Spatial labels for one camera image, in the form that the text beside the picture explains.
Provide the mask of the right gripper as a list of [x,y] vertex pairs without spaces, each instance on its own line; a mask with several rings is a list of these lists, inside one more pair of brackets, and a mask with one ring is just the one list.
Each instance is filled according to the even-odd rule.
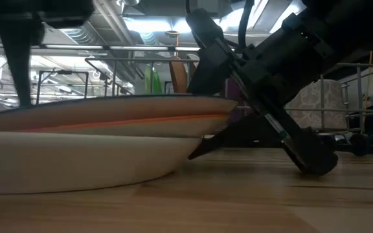
[[[187,92],[216,94],[232,74],[238,57],[205,9],[188,13],[186,22],[199,45],[199,63]],[[281,29],[243,53],[245,64],[233,67],[254,113],[203,139],[188,158],[222,147],[255,146],[256,140],[263,146],[280,147],[281,140],[302,172],[324,175],[332,171],[338,157],[311,129],[300,128],[284,106],[303,87],[361,46],[352,34],[358,25],[357,14],[290,15]]]

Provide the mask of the silver ventilation duct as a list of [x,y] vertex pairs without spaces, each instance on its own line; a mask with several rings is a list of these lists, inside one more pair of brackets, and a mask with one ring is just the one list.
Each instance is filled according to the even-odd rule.
[[120,0],[93,0],[95,11],[82,26],[61,29],[82,45],[131,45],[133,39],[121,15]]

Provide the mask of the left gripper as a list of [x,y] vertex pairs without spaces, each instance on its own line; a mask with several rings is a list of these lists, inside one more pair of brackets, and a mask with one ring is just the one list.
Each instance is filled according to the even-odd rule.
[[[54,28],[83,25],[95,11],[93,0],[0,0],[0,23],[44,22]],[[0,27],[0,39],[20,106],[31,105],[30,50],[40,45],[44,28]]]

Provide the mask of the black metal frame stand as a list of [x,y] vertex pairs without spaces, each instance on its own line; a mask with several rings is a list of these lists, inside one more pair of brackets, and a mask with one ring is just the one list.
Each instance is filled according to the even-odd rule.
[[37,94],[36,94],[36,104],[39,104],[40,102],[40,92],[41,92],[41,85],[42,83],[47,80],[49,77],[52,76],[52,74],[63,74],[63,75],[72,75],[72,74],[84,74],[85,80],[84,80],[84,98],[87,98],[87,91],[88,91],[88,85],[89,85],[89,73],[87,71],[72,71],[72,70],[58,70],[58,71],[39,71],[38,76],[38,82],[37,82]]

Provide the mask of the tan wooden plate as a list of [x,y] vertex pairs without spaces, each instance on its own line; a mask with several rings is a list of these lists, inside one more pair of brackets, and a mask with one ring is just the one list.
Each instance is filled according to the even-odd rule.
[[187,72],[183,62],[178,57],[171,57],[169,62],[170,74],[174,86],[174,93],[187,92]]

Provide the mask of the deep cream white plate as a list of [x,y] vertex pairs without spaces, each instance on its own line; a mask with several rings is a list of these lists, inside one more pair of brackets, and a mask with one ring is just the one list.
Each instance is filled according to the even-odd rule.
[[160,178],[200,138],[0,132],[0,194],[92,190]]

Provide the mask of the blue striped plate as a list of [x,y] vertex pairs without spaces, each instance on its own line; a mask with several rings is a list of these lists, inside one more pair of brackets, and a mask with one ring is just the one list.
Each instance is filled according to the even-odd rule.
[[129,95],[64,100],[0,111],[0,131],[78,124],[229,114],[237,102],[191,94]]

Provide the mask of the patterned beige bowl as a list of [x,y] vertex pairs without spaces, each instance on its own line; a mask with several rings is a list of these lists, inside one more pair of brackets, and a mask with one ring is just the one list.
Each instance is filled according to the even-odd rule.
[[322,129],[324,126],[324,129],[346,129],[344,111],[325,111],[322,124],[321,100],[324,101],[324,109],[345,109],[341,84],[335,80],[324,80],[323,84],[323,92],[320,80],[301,89],[296,97],[285,105],[288,114],[301,128]]

